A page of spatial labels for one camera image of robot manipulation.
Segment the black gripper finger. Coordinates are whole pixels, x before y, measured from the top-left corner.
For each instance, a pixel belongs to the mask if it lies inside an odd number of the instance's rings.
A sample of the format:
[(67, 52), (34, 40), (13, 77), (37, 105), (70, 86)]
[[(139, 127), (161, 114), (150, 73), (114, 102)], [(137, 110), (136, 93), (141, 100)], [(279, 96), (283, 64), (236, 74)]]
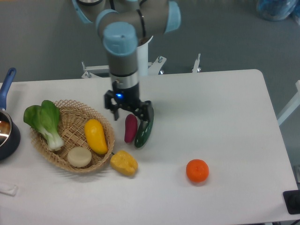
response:
[(152, 102), (149, 100), (146, 101), (137, 101), (135, 115), (143, 121), (152, 121)]
[(114, 104), (113, 100), (115, 100), (114, 92), (112, 90), (108, 90), (104, 94), (105, 109), (110, 110), (110, 112), (114, 116), (114, 120), (117, 121), (119, 118), (119, 112), (118, 112), (119, 105), (117, 103)]

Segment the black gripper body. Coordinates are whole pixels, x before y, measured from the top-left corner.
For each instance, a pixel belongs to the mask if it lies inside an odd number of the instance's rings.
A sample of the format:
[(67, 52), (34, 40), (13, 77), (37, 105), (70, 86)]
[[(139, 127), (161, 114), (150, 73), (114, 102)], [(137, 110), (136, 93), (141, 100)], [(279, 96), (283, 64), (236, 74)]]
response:
[(117, 103), (119, 108), (135, 112), (136, 102), (140, 100), (139, 83), (130, 88), (119, 88), (120, 83), (112, 82), (112, 91), (114, 92), (113, 103)]

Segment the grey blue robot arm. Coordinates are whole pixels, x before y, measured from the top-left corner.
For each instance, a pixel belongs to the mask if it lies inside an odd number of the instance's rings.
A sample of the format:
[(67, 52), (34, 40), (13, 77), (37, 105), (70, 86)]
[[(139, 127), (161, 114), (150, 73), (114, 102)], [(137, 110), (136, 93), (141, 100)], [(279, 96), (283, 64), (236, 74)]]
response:
[(110, 1), (74, 0), (73, 6), (84, 23), (93, 23), (108, 59), (112, 90), (105, 95), (105, 108), (119, 117), (118, 109), (132, 112), (141, 121), (152, 122), (150, 101), (139, 99), (137, 48), (140, 41), (180, 27), (178, 4), (170, 0), (122, 0), (120, 7)]

